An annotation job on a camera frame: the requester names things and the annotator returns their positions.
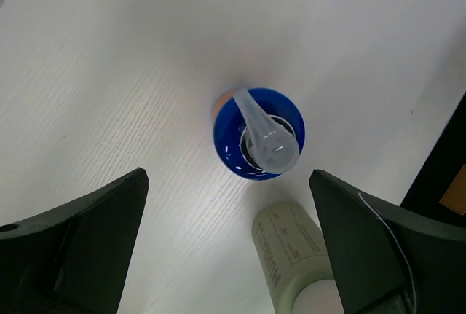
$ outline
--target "brown rectangle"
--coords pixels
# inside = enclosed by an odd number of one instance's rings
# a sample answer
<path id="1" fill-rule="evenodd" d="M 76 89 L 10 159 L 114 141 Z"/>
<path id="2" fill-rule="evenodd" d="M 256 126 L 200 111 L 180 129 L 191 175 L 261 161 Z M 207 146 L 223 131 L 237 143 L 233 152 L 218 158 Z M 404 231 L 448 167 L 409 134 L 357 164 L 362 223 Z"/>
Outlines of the brown rectangle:
<path id="1" fill-rule="evenodd" d="M 440 203 L 452 211 L 464 216 L 466 213 L 466 165 L 463 165 L 450 184 Z"/>

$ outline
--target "white wire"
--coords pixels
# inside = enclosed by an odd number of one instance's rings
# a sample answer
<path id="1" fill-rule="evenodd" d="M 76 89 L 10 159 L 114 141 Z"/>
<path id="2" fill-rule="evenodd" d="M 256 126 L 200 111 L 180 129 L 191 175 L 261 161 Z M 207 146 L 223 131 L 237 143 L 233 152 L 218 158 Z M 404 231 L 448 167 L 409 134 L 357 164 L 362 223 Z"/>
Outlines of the white wire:
<path id="1" fill-rule="evenodd" d="M 376 215 L 376 217 L 383 223 L 383 225 L 387 228 L 387 230 L 390 232 L 391 236 L 393 237 L 393 240 L 395 241 L 396 243 L 396 246 L 398 246 L 398 249 L 400 250 L 401 252 L 401 255 L 403 256 L 404 260 L 405 260 L 405 263 L 406 263 L 406 266 L 408 267 L 408 271 L 409 271 L 409 277 L 411 279 L 411 287 L 413 288 L 413 311 L 414 311 L 414 314 L 417 313 L 417 296 L 416 296 L 416 286 L 414 285 L 414 276 L 413 276 L 413 271 L 411 270 L 411 265 L 409 265 L 409 262 L 408 262 L 408 259 L 406 258 L 406 255 L 405 253 L 403 252 L 403 249 L 401 248 L 400 246 L 400 243 L 398 242 L 397 238 L 395 237 L 395 234 L 393 233 L 393 231 L 390 229 L 390 227 L 388 226 L 388 224 L 384 221 L 384 219 L 366 202 L 366 200 L 364 200 L 364 197 L 363 195 L 361 194 L 361 192 L 358 192 L 358 196 L 359 198 L 361 199 L 361 201 L 363 201 L 364 205 L 367 206 L 367 208 L 369 210 L 372 211 L 373 214 Z"/>

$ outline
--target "beige bottle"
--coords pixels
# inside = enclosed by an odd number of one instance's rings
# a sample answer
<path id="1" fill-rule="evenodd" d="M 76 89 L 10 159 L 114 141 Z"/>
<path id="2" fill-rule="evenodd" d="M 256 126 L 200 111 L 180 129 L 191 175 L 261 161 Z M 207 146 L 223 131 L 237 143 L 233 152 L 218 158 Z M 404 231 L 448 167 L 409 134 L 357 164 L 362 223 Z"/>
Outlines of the beige bottle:
<path id="1" fill-rule="evenodd" d="M 278 203 L 260 212 L 253 240 L 276 314 L 291 314 L 308 285 L 333 279 L 322 232 L 297 203 Z"/>

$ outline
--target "translucent plastic object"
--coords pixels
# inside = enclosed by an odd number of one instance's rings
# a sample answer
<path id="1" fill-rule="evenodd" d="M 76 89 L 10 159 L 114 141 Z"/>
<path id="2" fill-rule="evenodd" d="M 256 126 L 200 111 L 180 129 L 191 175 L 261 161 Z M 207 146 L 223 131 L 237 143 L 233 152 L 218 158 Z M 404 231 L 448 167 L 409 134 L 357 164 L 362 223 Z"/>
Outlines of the translucent plastic object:
<path id="1" fill-rule="evenodd" d="M 266 172 L 281 174 L 290 170 L 299 157 L 296 138 L 266 114 L 245 88 L 238 90 L 233 99 L 249 130 L 251 157 Z"/>

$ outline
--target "white table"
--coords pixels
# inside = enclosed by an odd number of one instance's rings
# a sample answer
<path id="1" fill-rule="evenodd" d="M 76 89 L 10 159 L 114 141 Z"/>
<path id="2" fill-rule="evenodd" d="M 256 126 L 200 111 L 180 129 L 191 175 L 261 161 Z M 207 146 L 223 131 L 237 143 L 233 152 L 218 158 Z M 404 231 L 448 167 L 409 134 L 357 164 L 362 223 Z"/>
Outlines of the white table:
<path id="1" fill-rule="evenodd" d="M 466 90 L 466 0 L 6 0 L 0 224 L 141 166 L 151 188 L 120 313 L 272 313 L 255 214 L 328 170 L 394 203 Z M 273 181 L 230 173 L 210 107 L 285 93 L 307 142 Z"/>

